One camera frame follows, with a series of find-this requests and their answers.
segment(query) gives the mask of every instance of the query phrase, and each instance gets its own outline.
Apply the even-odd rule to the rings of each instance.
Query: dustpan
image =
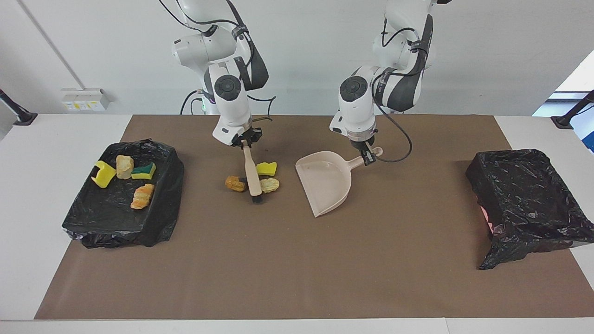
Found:
[[[373,152],[380,156],[383,150],[375,147]],[[361,165],[361,156],[346,161],[330,151],[313,153],[297,161],[295,169],[314,217],[336,209],[346,200],[351,185],[350,171]]]

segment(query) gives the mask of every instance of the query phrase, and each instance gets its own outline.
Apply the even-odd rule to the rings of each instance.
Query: brown paper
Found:
[[[279,164],[280,188],[255,205],[225,187],[244,157],[211,136],[216,116],[134,116],[122,141],[162,141],[185,164],[171,240],[94,250],[73,241],[36,319],[594,316],[568,250],[477,270],[488,228],[464,171],[476,152],[510,148],[495,119],[395,117],[414,142],[410,158],[353,170],[346,201],[314,219],[295,162],[358,154],[329,117],[258,123],[252,155]],[[393,125],[378,127],[384,158],[406,153]]]

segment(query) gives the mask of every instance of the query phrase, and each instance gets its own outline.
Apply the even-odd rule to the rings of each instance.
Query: black cable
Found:
[[[171,16],[172,16],[172,17],[173,17],[173,18],[174,18],[174,19],[175,19],[175,20],[176,20],[176,21],[177,21],[179,24],[181,24],[182,26],[184,26],[184,27],[186,27],[186,28],[189,28],[189,29],[192,29],[192,30],[198,30],[198,31],[200,31],[201,33],[204,33],[204,31],[202,31],[202,30],[200,30],[200,29],[198,29],[198,28],[190,27],[190,26],[188,26],[187,24],[183,23],[183,22],[182,22],[180,19],[178,19],[178,17],[177,17],[177,16],[175,16],[175,15],[174,15],[174,14],[173,14],[173,13],[172,13],[170,10],[169,10],[169,8],[168,8],[168,7],[167,7],[167,6],[166,6],[166,5],[163,3],[163,1],[162,1],[162,0],[159,0],[159,2],[161,3],[161,6],[163,6],[163,8],[165,8],[165,10],[166,10],[166,11],[169,13],[169,15],[171,15]]]
[[[418,49],[418,50],[420,50],[420,51],[424,51],[424,52],[425,52],[425,62],[426,62],[426,61],[427,61],[427,57],[429,56],[429,54],[428,54],[427,50],[425,50],[425,49]],[[392,72],[391,72],[389,75],[397,75],[397,76],[401,76],[401,77],[413,77],[413,76],[415,76],[415,75],[418,75],[418,74],[422,73],[424,69],[425,69],[425,66],[423,65],[423,67],[422,67],[422,68],[421,68],[419,71],[417,71],[417,72],[415,72],[415,73],[410,73],[410,72],[409,72],[409,73],[394,73],[394,71],[395,71],[395,70],[393,70],[393,71],[392,71]],[[403,134],[403,135],[405,135],[405,137],[406,137],[406,140],[407,140],[407,141],[408,141],[408,143],[409,143],[409,150],[408,150],[408,152],[407,152],[407,153],[406,153],[404,156],[402,156],[402,157],[400,157],[400,158],[398,158],[398,159],[389,160],[389,159],[382,159],[381,157],[377,157],[377,159],[378,159],[379,161],[382,161],[382,162],[388,162],[388,163],[400,162],[400,161],[403,161],[403,160],[405,160],[405,159],[406,159],[407,157],[409,157],[409,156],[410,156],[410,154],[412,153],[412,148],[413,148],[413,145],[412,145],[412,140],[410,139],[410,136],[408,135],[408,133],[406,132],[406,130],[405,130],[405,129],[404,129],[402,126],[400,126],[400,124],[398,124],[398,122],[396,122],[396,121],[395,121],[395,120],[394,120],[392,117],[390,117],[390,116],[388,115],[388,113],[386,113],[386,112],[384,111],[384,109],[381,107],[380,103],[377,101],[377,98],[376,98],[376,96],[375,96],[375,94],[376,94],[376,90],[374,89],[374,86],[375,86],[375,83],[376,83],[376,82],[377,82],[377,81],[378,81],[378,80],[379,80],[381,77],[382,77],[381,75],[378,75],[378,76],[377,76],[377,77],[376,77],[376,78],[375,78],[375,79],[374,79],[374,80],[371,82],[371,92],[372,92],[372,93],[371,93],[371,97],[373,98],[373,102],[375,103],[375,105],[377,106],[377,108],[380,110],[380,112],[381,112],[382,114],[384,114],[384,116],[385,116],[386,118],[388,118],[388,119],[390,120],[390,122],[392,122],[392,124],[394,124],[394,125],[395,125],[395,126],[396,126],[396,127],[399,129],[399,130],[400,130],[400,132],[402,132],[402,134]]]
[[[182,6],[179,4],[179,0],[175,0],[175,2],[178,4],[178,7],[182,10],[182,13],[184,13],[184,16],[186,16],[186,18],[190,21],[192,21],[195,24],[202,24],[202,25],[207,25],[207,24],[213,24],[213,23],[221,23],[221,22],[226,22],[226,23],[231,23],[233,25],[235,25],[236,27],[239,26],[236,22],[230,21],[230,20],[224,20],[224,19],[218,19],[218,20],[211,20],[211,21],[204,21],[204,22],[199,22],[199,21],[195,21],[193,20],[191,17],[188,16],[188,14],[186,14],[184,12],[184,9],[182,8]]]
[[[388,46],[388,44],[390,44],[390,42],[392,42],[392,40],[394,39],[394,37],[396,37],[398,34],[404,32],[404,31],[415,32],[415,29],[413,29],[413,28],[402,28],[402,29],[398,30],[397,32],[395,32],[392,36],[390,36],[390,39],[388,40],[387,43],[384,43],[384,37],[388,34],[386,32],[386,25],[387,24],[388,24],[388,20],[384,17],[384,31],[381,32],[381,46],[383,46],[384,48],[386,46]]]
[[[196,94],[196,93],[198,93],[198,91],[197,90],[193,90],[193,91],[191,91],[188,94],[188,96],[186,96],[186,98],[184,99],[184,102],[182,103],[182,108],[179,110],[179,114],[180,115],[183,115],[183,113],[184,113],[184,107],[185,107],[185,104],[188,102],[189,97],[192,96],[192,95],[194,95],[194,94]]]
[[[578,116],[578,115],[581,115],[581,114],[585,113],[586,111],[588,111],[588,110],[592,109],[593,107],[594,107],[594,105],[590,106],[590,107],[589,107],[589,108],[587,108],[587,109],[584,109],[584,110],[582,110],[582,111],[578,112],[578,113],[576,114],[576,116]]]
[[[272,107],[272,102],[276,99],[276,95],[274,95],[273,97],[269,98],[269,99],[257,99],[256,97],[250,96],[248,95],[248,97],[254,101],[258,101],[258,102],[269,102],[268,103],[268,113],[266,114],[265,117],[259,117],[256,119],[253,119],[252,122],[258,122],[258,121],[263,121],[265,119],[269,120],[272,122],[272,118],[270,118],[270,107]]]
[[[190,103],[189,103],[189,112],[192,115],[194,114],[194,102],[195,101],[202,101],[202,99],[200,97],[197,97],[197,98],[193,99],[192,101],[190,101]]]

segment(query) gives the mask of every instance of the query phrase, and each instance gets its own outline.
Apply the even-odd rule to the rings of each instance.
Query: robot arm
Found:
[[[339,111],[330,129],[349,138],[365,165],[375,162],[369,148],[377,132],[374,107],[404,112],[417,103],[433,34],[429,12],[450,1],[388,0],[384,31],[373,44],[380,66],[360,67],[340,86]],[[388,23],[395,33],[386,33]]]
[[[241,16],[229,0],[176,3],[183,24],[200,33],[176,40],[173,55],[198,74],[207,112],[221,114],[213,136],[230,146],[255,143],[261,131],[251,126],[246,91],[262,88],[268,71]]]

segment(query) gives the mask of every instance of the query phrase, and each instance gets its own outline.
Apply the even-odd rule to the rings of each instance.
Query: sponge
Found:
[[[256,171],[259,176],[273,177],[276,174],[276,162],[272,163],[259,163],[256,165]]]
[[[95,166],[99,167],[99,172],[97,172],[95,177],[91,177],[91,179],[99,186],[99,188],[107,188],[109,182],[116,174],[115,168],[101,160],[97,161]]]
[[[133,179],[153,179],[154,172],[157,170],[157,166],[154,162],[149,163],[143,167],[136,167],[132,170]]]

